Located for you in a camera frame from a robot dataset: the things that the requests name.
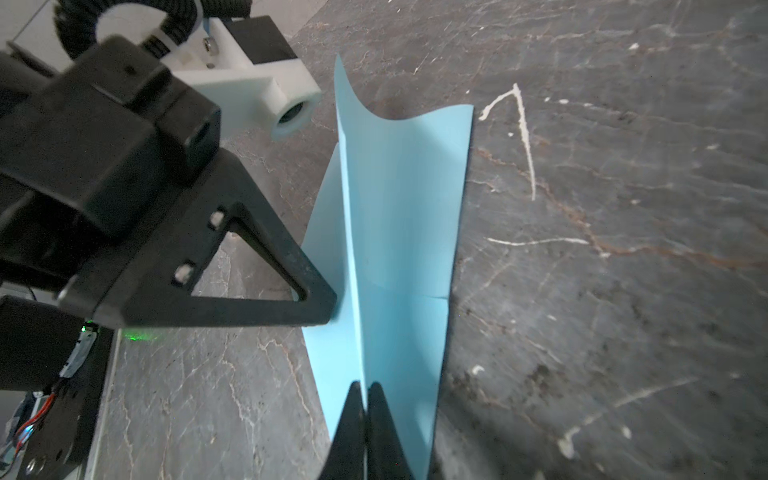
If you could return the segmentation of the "light blue paper sheet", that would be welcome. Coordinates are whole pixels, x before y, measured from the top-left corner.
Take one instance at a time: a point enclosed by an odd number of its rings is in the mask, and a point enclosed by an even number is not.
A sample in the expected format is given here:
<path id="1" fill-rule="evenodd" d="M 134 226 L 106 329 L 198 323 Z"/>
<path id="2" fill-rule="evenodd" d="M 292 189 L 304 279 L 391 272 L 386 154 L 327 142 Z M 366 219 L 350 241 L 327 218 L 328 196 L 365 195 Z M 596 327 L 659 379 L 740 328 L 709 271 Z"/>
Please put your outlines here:
<path id="1" fill-rule="evenodd" d="M 381 118 L 334 69 L 339 140 L 303 251 L 337 293 L 330 321 L 303 331 L 326 426 L 351 384 L 383 388 L 407 464 L 427 477 L 473 109 Z"/>

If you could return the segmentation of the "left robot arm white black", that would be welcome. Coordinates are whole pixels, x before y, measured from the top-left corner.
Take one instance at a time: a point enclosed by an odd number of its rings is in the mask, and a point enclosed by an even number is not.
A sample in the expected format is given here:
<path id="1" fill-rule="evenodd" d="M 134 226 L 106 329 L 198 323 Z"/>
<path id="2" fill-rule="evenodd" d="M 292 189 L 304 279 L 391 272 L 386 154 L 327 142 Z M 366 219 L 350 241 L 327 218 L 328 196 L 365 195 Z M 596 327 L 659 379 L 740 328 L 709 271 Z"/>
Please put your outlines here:
<path id="1" fill-rule="evenodd" d="M 111 329 L 315 326 L 336 303 L 250 177 L 220 145 L 220 109 L 113 37 L 45 77 L 1 58 L 1 277 L 55 304 L 1 300 L 1 386 L 44 390 L 87 321 Z M 292 300 L 202 297 L 239 234 Z"/>

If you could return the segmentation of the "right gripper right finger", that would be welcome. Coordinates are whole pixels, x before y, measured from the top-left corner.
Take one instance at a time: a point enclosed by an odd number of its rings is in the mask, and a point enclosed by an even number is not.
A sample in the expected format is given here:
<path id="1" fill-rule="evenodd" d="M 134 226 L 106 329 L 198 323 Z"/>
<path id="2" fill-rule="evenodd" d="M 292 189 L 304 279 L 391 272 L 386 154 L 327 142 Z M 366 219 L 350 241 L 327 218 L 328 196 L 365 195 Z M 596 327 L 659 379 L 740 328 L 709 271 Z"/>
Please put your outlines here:
<path id="1" fill-rule="evenodd" d="M 366 475 L 371 480 L 413 480 L 383 387 L 368 389 L 366 413 Z"/>

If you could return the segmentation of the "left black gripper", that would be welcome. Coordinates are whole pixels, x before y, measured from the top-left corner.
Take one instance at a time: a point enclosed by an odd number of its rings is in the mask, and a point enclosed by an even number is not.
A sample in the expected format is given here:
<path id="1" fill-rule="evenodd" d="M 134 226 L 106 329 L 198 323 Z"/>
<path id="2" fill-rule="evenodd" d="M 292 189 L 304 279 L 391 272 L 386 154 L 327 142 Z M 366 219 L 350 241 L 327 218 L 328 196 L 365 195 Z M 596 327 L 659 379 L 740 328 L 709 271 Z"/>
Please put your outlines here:
<path id="1" fill-rule="evenodd" d="M 327 323 L 336 293 L 220 131 L 123 37 L 53 76 L 3 54 L 2 279 L 72 278 L 58 306 L 113 329 Z"/>

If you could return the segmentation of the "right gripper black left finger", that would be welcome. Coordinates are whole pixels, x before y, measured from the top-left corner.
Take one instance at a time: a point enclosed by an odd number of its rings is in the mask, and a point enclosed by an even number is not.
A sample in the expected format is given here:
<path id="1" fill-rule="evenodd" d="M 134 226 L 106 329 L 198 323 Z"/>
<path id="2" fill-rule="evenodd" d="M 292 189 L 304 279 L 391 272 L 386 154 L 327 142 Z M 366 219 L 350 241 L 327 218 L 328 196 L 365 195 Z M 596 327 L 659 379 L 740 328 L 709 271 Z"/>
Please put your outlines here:
<path id="1" fill-rule="evenodd" d="M 365 476 L 366 413 L 359 381 L 352 382 L 319 480 L 361 480 Z"/>

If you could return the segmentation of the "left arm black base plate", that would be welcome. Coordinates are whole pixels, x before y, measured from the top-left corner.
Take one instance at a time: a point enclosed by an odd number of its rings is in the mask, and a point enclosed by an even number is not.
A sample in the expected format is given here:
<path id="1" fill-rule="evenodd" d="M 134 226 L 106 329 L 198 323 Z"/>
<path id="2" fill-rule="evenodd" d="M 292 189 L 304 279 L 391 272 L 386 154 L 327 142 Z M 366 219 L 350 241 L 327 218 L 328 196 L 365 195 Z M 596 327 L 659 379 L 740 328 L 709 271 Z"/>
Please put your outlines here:
<path id="1" fill-rule="evenodd" d="M 114 332 L 101 328 L 88 357 L 58 390 L 32 434 L 17 479 L 78 479 L 94 438 Z"/>

